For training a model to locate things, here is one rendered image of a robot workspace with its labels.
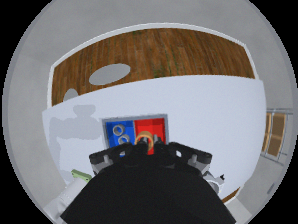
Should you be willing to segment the bronze bushing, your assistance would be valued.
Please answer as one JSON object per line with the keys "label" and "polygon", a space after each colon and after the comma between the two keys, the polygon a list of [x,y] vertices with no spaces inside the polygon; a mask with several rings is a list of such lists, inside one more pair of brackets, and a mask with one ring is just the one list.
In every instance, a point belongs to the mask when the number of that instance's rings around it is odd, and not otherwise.
{"label": "bronze bushing", "polygon": [[153,147],[153,135],[149,131],[141,131],[135,139],[135,145],[139,141],[140,137],[148,137],[151,140],[151,142],[149,143],[148,151],[151,150]]}

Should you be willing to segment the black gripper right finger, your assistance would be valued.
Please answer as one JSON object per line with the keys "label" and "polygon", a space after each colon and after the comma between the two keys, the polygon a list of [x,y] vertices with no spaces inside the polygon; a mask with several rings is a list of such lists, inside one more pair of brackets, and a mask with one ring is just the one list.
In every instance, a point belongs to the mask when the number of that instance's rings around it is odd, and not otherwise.
{"label": "black gripper right finger", "polygon": [[[202,172],[203,177],[208,174],[212,160],[212,154],[208,152],[191,148],[177,142],[169,142],[169,145],[164,144],[161,137],[157,137],[157,134],[153,134],[153,149],[154,154],[157,154],[158,167],[173,169],[175,158],[198,168]],[[176,155],[177,151],[181,153],[181,157]]]}

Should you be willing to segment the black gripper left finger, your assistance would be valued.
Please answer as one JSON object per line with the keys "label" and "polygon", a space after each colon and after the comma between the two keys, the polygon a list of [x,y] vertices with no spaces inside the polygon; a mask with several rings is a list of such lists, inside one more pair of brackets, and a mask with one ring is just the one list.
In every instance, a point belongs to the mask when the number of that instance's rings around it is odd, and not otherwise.
{"label": "black gripper left finger", "polygon": [[[89,155],[90,163],[96,176],[98,172],[120,160],[120,153],[125,151],[124,167],[141,167],[143,154],[148,154],[148,137],[141,137],[136,145],[126,142]],[[129,154],[130,153],[130,154]],[[126,157],[127,156],[127,157]]]}

